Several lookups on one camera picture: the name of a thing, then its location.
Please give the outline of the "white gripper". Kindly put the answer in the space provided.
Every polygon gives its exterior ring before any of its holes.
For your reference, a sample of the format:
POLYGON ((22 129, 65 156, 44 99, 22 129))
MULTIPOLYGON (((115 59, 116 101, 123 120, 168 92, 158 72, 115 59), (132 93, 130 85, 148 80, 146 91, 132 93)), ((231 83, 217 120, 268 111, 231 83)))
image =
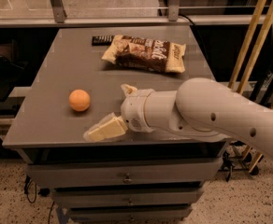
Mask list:
POLYGON ((122 84, 121 89, 126 96, 121 105, 122 117, 117 117, 114 113, 106 115, 83 134, 86 141, 100 142, 122 136, 126 134, 128 127, 134 132, 153 132, 145 119, 145 104, 153 89, 138 90, 128 84, 122 84))

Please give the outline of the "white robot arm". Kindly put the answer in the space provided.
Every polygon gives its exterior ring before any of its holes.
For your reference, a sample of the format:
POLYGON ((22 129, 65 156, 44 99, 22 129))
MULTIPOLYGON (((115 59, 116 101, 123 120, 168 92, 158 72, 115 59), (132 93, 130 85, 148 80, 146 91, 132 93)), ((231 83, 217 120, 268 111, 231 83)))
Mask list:
POLYGON ((165 130, 203 142, 225 138, 241 141, 273 160, 273 109, 203 77, 183 82, 175 91, 139 90, 122 85, 121 114, 111 113, 83 135, 100 142, 128 130, 151 133, 165 130))

